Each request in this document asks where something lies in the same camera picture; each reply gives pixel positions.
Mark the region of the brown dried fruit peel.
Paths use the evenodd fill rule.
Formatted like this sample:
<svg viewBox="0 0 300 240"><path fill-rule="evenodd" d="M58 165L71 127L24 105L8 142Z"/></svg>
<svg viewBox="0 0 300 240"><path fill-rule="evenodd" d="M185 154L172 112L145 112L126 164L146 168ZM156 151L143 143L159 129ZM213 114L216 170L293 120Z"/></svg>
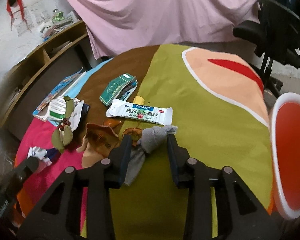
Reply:
<svg viewBox="0 0 300 240"><path fill-rule="evenodd" d="M112 149L119 144L119 136L110 126L88 123L86 134L77 152L83 152L82 167L88 168L98 161L108 158Z"/></svg>

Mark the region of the grey cloth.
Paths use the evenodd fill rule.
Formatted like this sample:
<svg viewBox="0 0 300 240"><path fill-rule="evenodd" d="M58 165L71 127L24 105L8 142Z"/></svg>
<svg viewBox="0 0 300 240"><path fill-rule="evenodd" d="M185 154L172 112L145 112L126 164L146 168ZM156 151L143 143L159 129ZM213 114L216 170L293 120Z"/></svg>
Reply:
<svg viewBox="0 0 300 240"><path fill-rule="evenodd" d="M151 154L167 140L169 134L175 134L177 126L153 126L143 129L141 138L137 140L136 147L131 150L127 173L124 184L130 186L138 176L143 163L146 160L146 154Z"/></svg>

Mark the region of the white paper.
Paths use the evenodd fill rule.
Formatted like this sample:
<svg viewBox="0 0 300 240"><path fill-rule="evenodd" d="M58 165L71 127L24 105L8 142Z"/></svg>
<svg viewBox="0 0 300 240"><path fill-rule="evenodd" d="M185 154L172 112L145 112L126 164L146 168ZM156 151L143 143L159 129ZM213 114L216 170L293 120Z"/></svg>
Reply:
<svg viewBox="0 0 300 240"><path fill-rule="evenodd" d="M38 159L38 168L36 173L41 172L45 168L52 165L52 163L56 160L59 154L59 150L56 148L44 149L38 146L34 146L29 148L27 157L35 157Z"/></svg>

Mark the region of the white medicine sachet box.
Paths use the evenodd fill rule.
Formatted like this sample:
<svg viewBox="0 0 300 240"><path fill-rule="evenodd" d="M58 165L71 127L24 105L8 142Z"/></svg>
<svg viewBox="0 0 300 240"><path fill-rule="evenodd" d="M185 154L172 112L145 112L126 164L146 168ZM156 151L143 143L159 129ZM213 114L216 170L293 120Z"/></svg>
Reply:
<svg viewBox="0 0 300 240"><path fill-rule="evenodd" d="M172 124L173 108L137 105L119 99L114 99L111 106L106 111L106 117L128 118L167 126Z"/></svg>

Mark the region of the green white leaflet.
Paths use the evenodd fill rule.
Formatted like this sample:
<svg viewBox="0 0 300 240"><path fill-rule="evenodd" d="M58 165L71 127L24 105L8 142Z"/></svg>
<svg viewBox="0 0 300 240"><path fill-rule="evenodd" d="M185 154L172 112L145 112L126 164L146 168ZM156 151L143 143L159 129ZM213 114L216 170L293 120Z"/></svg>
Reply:
<svg viewBox="0 0 300 240"><path fill-rule="evenodd" d="M48 106L48 118L52 120L62 120L65 118L66 101L62 96L53 99Z"/></svg>

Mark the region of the green cigarette pack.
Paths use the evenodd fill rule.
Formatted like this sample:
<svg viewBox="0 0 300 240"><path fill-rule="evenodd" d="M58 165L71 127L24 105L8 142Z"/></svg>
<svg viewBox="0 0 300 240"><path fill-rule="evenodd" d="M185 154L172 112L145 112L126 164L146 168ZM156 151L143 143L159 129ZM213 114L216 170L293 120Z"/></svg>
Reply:
<svg viewBox="0 0 300 240"><path fill-rule="evenodd" d="M125 100L128 94L132 93L138 85L136 76L128 73L111 80L100 96L101 102L109 106L114 99Z"/></svg>

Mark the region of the red white trash bin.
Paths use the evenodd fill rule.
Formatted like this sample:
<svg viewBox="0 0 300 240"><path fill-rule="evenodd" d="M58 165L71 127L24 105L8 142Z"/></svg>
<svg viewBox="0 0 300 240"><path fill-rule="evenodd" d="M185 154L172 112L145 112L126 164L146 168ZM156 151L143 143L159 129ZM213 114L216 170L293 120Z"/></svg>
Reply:
<svg viewBox="0 0 300 240"><path fill-rule="evenodd" d="M279 96L269 119L275 207L283 218L296 219L300 217L300 95Z"/></svg>

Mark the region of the small orange peel piece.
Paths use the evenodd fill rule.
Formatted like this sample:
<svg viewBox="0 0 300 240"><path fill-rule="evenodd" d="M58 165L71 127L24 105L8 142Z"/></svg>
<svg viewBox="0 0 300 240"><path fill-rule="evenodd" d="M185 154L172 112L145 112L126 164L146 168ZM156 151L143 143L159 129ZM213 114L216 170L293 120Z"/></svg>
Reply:
<svg viewBox="0 0 300 240"><path fill-rule="evenodd" d="M122 124L122 121L117 120L117 119L107 119L104 120L103 126L105 127L110 127L111 129L115 129L117 126L120 126Z"/></svg>

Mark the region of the colourful patchwork tablecloth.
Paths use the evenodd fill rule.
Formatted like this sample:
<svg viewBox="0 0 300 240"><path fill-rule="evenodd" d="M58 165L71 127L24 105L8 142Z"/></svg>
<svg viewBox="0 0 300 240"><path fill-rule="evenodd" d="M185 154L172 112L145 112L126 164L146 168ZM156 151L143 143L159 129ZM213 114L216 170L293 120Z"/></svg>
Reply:
<svg viewBox="0 0 300 240"><path fill-rule="evenodd" d="M81 133L38 127L26 146L61 150L19 194L18 239L271 239L269 116L261 78L239 56L137 48L97 70L78 98Z"/></svg>

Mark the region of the yellow bottle cap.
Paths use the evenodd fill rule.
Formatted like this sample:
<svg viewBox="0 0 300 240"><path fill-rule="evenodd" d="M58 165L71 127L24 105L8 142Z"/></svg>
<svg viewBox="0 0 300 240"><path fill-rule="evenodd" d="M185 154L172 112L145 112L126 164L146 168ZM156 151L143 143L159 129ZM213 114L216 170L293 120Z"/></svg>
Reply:
<svg viewBox="0 0 300 240"><path fill-rule="evenodd" d="M134 100L133 100L133 103L134 103L134 104L137 104L137 105L144 105L145 100L144 100L144 98L141 97L141 96L136 96L136 97L134 98Z"/></svg>

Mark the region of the blue illustrated book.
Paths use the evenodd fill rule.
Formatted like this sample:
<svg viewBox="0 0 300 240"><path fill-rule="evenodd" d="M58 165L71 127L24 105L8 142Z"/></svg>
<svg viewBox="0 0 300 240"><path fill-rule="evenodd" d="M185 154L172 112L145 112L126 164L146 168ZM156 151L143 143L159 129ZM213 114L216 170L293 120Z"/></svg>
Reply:
<svg viewBox="0 0 300 240"><path fill-rule="evenodd" d="M70 89L74 88L74 86L85 76L86 72L81 69L80 71L65 77L46 97L45 99L39 104L39 106L34 110L32 115L43 121L47 121L48 113L47 108L49 103L59 97L59 96L69 96Z"/></svg>

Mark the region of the wooden shelf unit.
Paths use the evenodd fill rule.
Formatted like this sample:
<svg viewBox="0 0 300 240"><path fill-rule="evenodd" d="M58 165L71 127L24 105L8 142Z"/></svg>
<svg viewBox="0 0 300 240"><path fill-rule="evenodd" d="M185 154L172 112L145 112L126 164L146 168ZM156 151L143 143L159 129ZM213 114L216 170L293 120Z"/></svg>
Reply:
<svg viewBox="0 0 300 240"><path fill-rule="evenodd" d="M33 111L65 77L90 70L90 50L83 21L53 35L12 67L0 84L0 128L21 140Z"/></svg>

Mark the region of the pink hanging sheet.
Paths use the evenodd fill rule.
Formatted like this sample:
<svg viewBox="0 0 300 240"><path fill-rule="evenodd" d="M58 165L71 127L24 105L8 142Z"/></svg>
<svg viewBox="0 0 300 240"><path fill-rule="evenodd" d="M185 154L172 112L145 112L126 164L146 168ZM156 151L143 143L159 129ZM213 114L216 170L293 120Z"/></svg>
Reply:
<svg viewBox="0 0 300 240"><path fill-rule="evenodd" d="M95 58L170 43L230 42L257 19L255 0L67 0L86 25Z"/></svg>

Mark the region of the black office chair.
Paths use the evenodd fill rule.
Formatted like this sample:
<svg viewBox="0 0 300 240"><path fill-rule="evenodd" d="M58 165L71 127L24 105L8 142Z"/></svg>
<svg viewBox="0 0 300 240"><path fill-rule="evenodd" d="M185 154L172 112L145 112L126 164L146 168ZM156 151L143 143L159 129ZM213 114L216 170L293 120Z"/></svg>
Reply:
<svg viewBox="0 0 300 240"><path fill-rule="evenodd" d="M283 83L271 77L273 62L300 68L300 0L256 0L258 22L236 25L234 37L253 43L255 55L263 59L256 72L264 87L278 98Z"/></svg>

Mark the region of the green candy jar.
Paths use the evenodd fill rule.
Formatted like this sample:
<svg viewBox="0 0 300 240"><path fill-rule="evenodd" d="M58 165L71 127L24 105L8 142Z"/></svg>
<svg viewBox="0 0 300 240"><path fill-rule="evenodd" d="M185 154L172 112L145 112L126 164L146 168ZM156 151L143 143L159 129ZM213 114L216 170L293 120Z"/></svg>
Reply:
<svg viewBox="0 0 300 240"><path fill-rule="evenodd" d="M53 16L52 16L52 22L53 23L57 23L57 22L61 22L65 20L65 17L64 17L64 12L63 11L60 11L59 9L54 9L53 10Z"/></svg>

